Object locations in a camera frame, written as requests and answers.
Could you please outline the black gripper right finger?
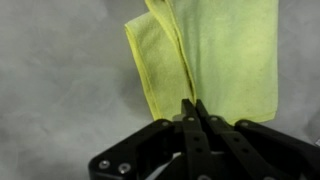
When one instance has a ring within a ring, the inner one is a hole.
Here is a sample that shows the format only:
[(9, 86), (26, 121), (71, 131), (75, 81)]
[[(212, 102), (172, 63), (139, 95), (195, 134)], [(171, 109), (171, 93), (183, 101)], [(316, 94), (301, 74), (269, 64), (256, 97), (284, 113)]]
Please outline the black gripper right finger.
[(195, 106), (213, 151), (224, 152), (236, 180), (320, 180), (320, 149), (250, 120), (229, 125)]

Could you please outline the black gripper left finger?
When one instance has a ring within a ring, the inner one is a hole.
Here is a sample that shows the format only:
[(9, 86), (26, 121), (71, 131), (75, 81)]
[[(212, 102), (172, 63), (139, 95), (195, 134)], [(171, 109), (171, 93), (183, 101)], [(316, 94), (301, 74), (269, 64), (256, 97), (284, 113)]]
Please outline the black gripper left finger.
[(181, 102), (180, 121), (160, 119), (94, 157), (90, 180), (213, 180), (212, 155), (195, 106)]

